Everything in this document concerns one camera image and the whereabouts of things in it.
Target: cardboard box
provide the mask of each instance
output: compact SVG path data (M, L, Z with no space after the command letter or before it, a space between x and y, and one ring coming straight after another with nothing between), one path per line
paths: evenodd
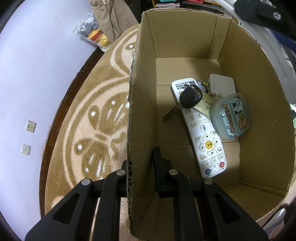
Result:
M173 199L155 191L152 149L190 178L201 180L171 82L234 79L249 104L252 124L239 142L223 139L227 169L213 179L254 219L285 197L294 169L294 129L277 75L257 42L233 20L188 9L143 13L130 80L128 199L131 233L145 240L174 240Z

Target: car key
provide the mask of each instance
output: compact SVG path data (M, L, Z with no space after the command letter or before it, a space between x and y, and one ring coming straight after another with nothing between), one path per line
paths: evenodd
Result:
M166 122L170 117L177 113L180 109L190 109L197 105L202 99L202 91L196 85L184 85L186 89L180 95L180 102L178 102L170 112L163 117L163 122Z

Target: white remote control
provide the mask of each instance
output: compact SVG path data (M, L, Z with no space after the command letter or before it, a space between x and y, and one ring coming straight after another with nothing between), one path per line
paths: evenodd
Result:
M197 85L192 78L172 82L174 96L178 102L180 94L185 89L185 84ZM221 139L211 119L194 109L181 109L181 112L191 136L202 177L214 177L220 174L226 169L227 162Z

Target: white wall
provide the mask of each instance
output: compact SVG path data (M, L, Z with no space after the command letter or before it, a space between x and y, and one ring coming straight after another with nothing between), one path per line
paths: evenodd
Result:
M39 221L44 144L75 75L95 47L71 33L87 0L25 0L0 34L0 211L24 240ZM25 131L27 120L37 123ZM29 156L22 144L31 146Z

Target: beige patterned rug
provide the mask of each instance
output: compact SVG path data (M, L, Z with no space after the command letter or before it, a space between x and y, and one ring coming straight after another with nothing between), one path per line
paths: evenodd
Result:
M102 56L77 93L59 132L45 190L45 213L84 178L105 178L127 159L129 77L138 25ZM120 240L129 232L127 199L122 199Z

